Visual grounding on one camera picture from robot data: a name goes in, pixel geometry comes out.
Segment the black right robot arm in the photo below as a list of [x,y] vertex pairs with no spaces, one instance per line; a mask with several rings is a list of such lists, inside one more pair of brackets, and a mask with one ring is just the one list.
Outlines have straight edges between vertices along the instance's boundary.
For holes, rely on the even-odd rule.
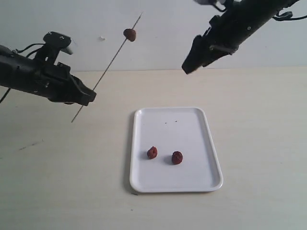
[[295,0],[198,0],[210,5],[221,15],[213,16],[210,27],[193,39],[191,49],[182,64],[186,74],[206,67],[216,60],[234,54],[239,46],[270,19],[278,22],[298,21],[291,11],[280,13],[296,4]]

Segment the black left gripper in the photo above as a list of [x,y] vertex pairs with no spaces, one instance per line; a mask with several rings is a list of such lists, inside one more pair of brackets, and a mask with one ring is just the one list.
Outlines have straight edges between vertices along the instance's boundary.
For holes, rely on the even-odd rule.
[[31,70],[31,94],[52,102],[88,106],[95,100],[96,92],[70,74],[70,67],[37,62]]

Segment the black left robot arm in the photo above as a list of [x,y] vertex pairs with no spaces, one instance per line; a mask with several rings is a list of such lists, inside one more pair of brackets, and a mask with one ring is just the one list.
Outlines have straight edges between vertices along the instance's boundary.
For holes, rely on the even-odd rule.
[[71,75],[63,63],[55,65],[42,59],[21,56],[5,46],[0,47],[0,85],[13,90],[47,98],[54,103],[87,106],[96,92]]

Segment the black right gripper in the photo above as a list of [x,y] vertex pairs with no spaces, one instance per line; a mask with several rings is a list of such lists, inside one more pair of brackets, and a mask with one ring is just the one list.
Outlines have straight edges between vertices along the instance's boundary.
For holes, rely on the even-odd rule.
[[238,44],[231,39],[235,37],[241,16],[241,9],[228,9],[221,15],[213,16],[204,35],[197,35],[193,39],[191,49],[182,64],[183,71],[190,74],[199,67],[234,54],[238,50]]

